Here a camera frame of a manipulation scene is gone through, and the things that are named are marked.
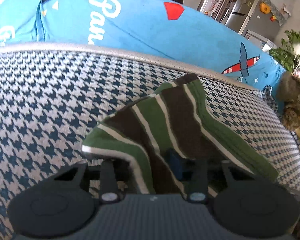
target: green striped cloth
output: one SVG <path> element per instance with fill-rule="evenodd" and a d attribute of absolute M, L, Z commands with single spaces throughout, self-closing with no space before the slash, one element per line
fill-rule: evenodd
<path fill-rule="evenodd" d="M 110 115 L 82 143 L 84 153 L 128 161 L 143 194 L 184 193 L 164 160 L 170 148 L 183 158 L 229 159 L 271 181 L 278 176 L 263 156 L 209 114 L 195 74 L 164 83 Z"/>

